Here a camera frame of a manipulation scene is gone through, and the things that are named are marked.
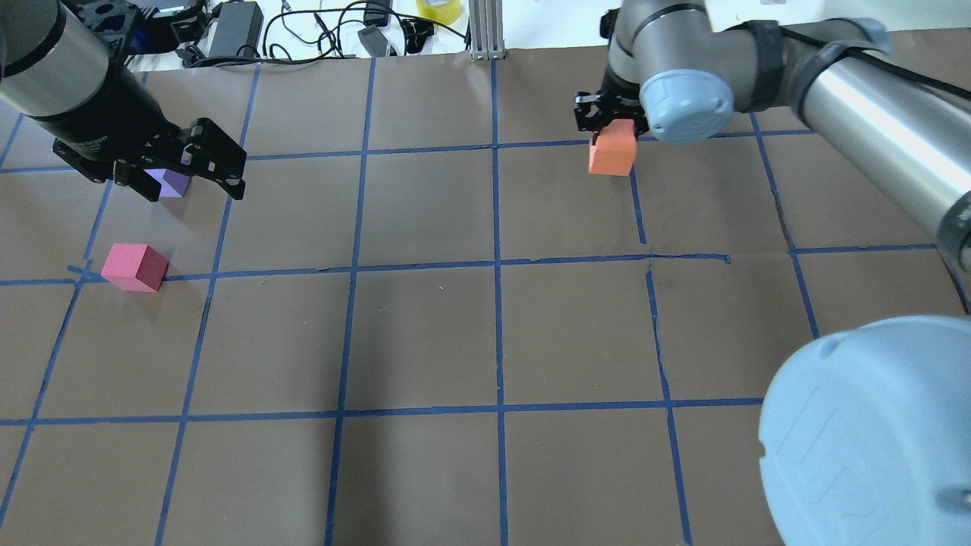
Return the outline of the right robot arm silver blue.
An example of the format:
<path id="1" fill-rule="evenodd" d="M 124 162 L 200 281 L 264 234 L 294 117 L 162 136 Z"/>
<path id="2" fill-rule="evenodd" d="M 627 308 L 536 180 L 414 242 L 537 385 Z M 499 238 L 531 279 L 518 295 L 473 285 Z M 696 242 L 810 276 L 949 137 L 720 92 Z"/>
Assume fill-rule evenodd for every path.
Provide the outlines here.
<path id="1" fill-rule="evenodd" d="M 600 89 L 573 100 L 590 172 L 627 172 L 646 132 L 693 144 L 787 106 L 969 270 L 969 93 L 894 64 L 880 22 L 717 31 L 703 1 L 624 1 L 600 33 Z M 967 545 L 969 381 L 967 317 L 881 319 L 792 355 L 759 420 L 783 542 Z"/>

